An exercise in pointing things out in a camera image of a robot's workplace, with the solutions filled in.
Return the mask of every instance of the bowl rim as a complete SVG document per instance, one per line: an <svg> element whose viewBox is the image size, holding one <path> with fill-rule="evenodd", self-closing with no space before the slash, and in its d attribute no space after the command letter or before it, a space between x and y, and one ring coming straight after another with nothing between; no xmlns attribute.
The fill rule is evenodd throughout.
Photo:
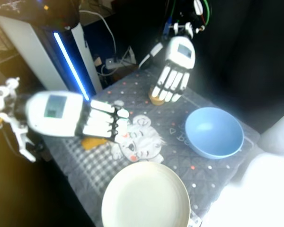
<svg viewBox="0 0 284 227"><path fill-rule="evenodd" d="M238 125L239 128L240 128L241 134L242 134L242 142L241 142L241 144L238 146L238 148L237 148L234 152L229 153L229 154L227 154L227 155L213 155L213 154L210 154L210 153L208 153L208 152L206 152L206 151L200 149L198 146L196 146L196 145L189 139L189 137L187 136L187 128L188 128L187 120L189 119L189 117L190 117L192 114L195 114L196 112L199 112L199 111L203 111L203 110L205 110L205 109L214 109L214 110L221 111L221 112L227 114L228 116L230 116L230 117L231 117L232 119L234 119L234 121L237 123L237 125ZM191 113L189 114L189 116L186 118L186 121L185 121L185 134L186 134L186 138L188 139L189 144L191 145L190 147L191 147L192 149L195 148L195 149L197 149L199 152L204 153L204 154L206 154L207 156L212 156L212 157L215 157L215 158L217 158L217 157L224 158L224 157L229 157L229 156L232 156L232 155L236 154L236 153L242 148L243 143L244 143L244 138L245 138L244 130L243 130L243 128L242 128L242 126L241 126L239 120L238 120L237 118L235 118L233 115L231 115L229 112L227 112L227 111L225 111L225 110L223 110L223 109L220 109L220 108L218 108L218 107L201 107L201 108L198 108L198 109L194 110L193 112L191 112Z"/></svg>

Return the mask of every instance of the white cylinder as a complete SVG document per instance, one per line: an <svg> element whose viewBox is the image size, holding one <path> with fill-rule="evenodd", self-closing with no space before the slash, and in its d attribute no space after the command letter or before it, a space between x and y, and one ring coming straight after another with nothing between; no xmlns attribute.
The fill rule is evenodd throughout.
<svg viewBox="0 0 284 227"><path fill-rule="evenodd" d="M284 154L284 116L261 135L258 146L266 152Z"/></svg>

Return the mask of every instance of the table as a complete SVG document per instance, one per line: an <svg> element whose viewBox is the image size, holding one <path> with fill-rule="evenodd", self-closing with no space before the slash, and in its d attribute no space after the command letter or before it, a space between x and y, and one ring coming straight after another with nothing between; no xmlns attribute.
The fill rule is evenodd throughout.
<svg viewBox="0 0 284 227"><path fill-rule="evenodd" d="M147 92L159 73L157 68L133 72L94 97L110 103L117 101L130 112L130 138L123 146L106 143L85 151L78 137L44 137L53 158L96 227L103 226L101 203L110 180L134 161L145 160L168 166L182 179L191 201L189 226L200 226L211 204L259 139L255 130L241 123L245 140L236 155L220 160L197 155L188 146L185 120L195 109L214 105L188 88L176 103L154 106Z"/></svg>

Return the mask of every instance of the cartoon animal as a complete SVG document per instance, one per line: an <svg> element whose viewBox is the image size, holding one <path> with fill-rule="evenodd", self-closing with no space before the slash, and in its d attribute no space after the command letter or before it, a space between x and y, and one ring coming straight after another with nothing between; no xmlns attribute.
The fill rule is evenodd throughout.
<svg viewBox="0 0 284 227"><path fill-rule="evenodd" d="M144 115L135 116L133 123L128 124L128 135L121 144L113 144L113 159L127 158L131 162L153 161L161 163L164 158L160 154L165 142L158 132L151 127L151 120Z"/></svg>

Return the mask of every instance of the blue bowl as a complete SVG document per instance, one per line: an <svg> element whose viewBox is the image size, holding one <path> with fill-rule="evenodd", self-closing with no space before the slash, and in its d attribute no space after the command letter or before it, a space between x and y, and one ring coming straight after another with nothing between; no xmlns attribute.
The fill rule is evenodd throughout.
<svg viewBox="0 0 284 227"><path fill-rule="evenodd" d="M240 123L226 111L213 107L193 111L186 120L185 131L190 147L210 159L234 155L244 142Z"/></svg>

